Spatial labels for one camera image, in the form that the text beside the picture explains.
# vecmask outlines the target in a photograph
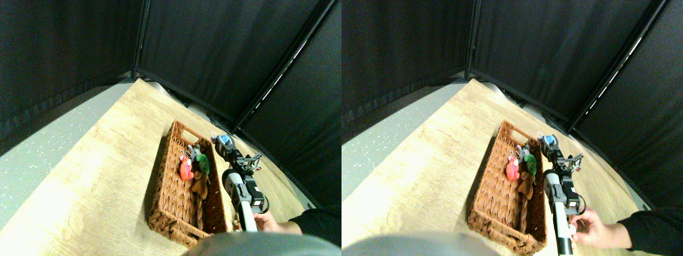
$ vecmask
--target finger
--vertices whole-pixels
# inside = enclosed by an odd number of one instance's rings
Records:
[[[591,236],[588,233],[576,233],[572,235],[572,239],[579,244],[591,244]]]
[[[263,215],[263,214],[257,214],[257,213],[255,213],[255,214],[253,214],[253,215],[254,215],[254,220],[255,220],[255,221],[267,221],[267,220],[268,220],[268,217],[265,216],[265,215]]]
[[[583,222],[588,222],[592,223],[595,220],[598,219],[598,214],[596,211],[592,210],[591,208],[586,209],[586,212],[584,212],[582,215],[572,215],[570,217],[569,222],[570,223],[576,223],[578,220],[583,220]]]

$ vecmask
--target wood grain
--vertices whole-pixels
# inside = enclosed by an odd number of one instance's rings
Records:
[[[179,119],[205,137],[218,128],[142,80],[95,123],[0,231],[3,255],[178,255],[147,226],[160,142]],[[256,151],[236,139],[244,154]],[[278,221],[304,208],[286,176],[263,157],[254,178]],[[217,158],[219,177],[228,164]],[[226,219],[234,209],[225,190]]]
[[[605,223],[638,208],[624,181],[596,154],[472,80],[387,156],[342,203],[342,248],[369,236],[405,231],[457,231],[484,240],[501,255],[511,250],[467,227],[467,204],[475,178],[501,122],[528,134],[555,134],[565,156],[585,155],[573,175],[577,191]],[[544,167],[551,164],[543,158]],[[555,229],[546,201],[548,246],[537,255],[557,255]],[[624,249],[578,245],[577,255],[629,255]]]

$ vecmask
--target plush toy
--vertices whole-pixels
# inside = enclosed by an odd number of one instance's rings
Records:
[[[192,192],[197,193],[202,200],[206,199],[208,194],[208,188],[206,187],[206,181],[208,181],[208,175],[202,175],[194,185],[192,185]]]
[[[181,180],[190,180],[193,177],[195,177],[195,174],[192,173],[192,163],[190,162],[190,158],[187,158],[184,155],[180,156],[180,179]]]
[[[505,172],[507,173],[507,179],[509,181],[517,180],[519,178],[519,161],[514,156],[507,157],[507,166],[505,166]]]
[[[201,172],[204,174],[209,174],[209,158],[206,157],[205,154],[199,154],[197,155],[197,162],[199,162],[199,168],[201,169]]]
[[[192,162],[197,162],[197,156],[201,155],[201,151],[199,144],[195,145],[195,147],[192,147],[191,145],[187,145],[187,148],[190,149],[190,160]]]
[[[527,200],[531,200],[533,195],[533,183],[536,180],[536,176],[529,174],[529,172],[523,172],[521,175],[522,184],[517,187],[517,192],[522,193]]]
[[[536,175],[536,158],[532,154],[528,154],[524,157],[524,161],[527,162],[527,171]]]
[[[527,171],[536,175],[536,158],[529,153],[529,145],[524,147],[517,145],[517,153],[519,154],[519,161],[527,164]]]

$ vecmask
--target brown stuffed toy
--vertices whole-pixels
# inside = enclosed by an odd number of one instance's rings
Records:
[[[208,180],[209,175],[202,175],[195,180],[195,184],[192,185],[192,192],[197,193],[201,197],[201,200],[206,199],[206,194],[208,194],[208,188],[206,187],[206,180]]]
[[[524,194],[527,200],[531,200],[533,195],[533,182],[536,180],[536,176],[531,175],[528,171],[525,171],[520,175],[522,179],[522,184],[517,187],[517,192]]]

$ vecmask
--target gray floor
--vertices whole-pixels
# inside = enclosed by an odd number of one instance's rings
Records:
[[[157,82],[150,85],[169,95]],[[124,83],[92,89],[53,109],[34,121],[35,132],[0,156],[0,229],[40,185],[52,168],[78,140],[133,85]],[[188,109],[208,120],[204,107],[191,104]],[[290,181],[305,209],[314,208],[310,200]]]
[[[507,97],[496,85],[484,83],[486,87],[496,92],[501,98],[514,102]],[[377,167],[408,135],[424,123],[429,116],[452,98],[464,84],[452,84],[444,86],[432,93],[402,107],[399,111],[389,115],[371,128],[363,131],[353,139],[341,146],[341,200],[348,197],[353,190]],[[397,100],[391,104],[405,105]],[[387,109],[396,109],[396,106],[386,106]],[[541,110],[531,104],[526,104],[522,110],[545,122]],[[631,195],[640,210],[646,207],[645,202],[628,186]]]

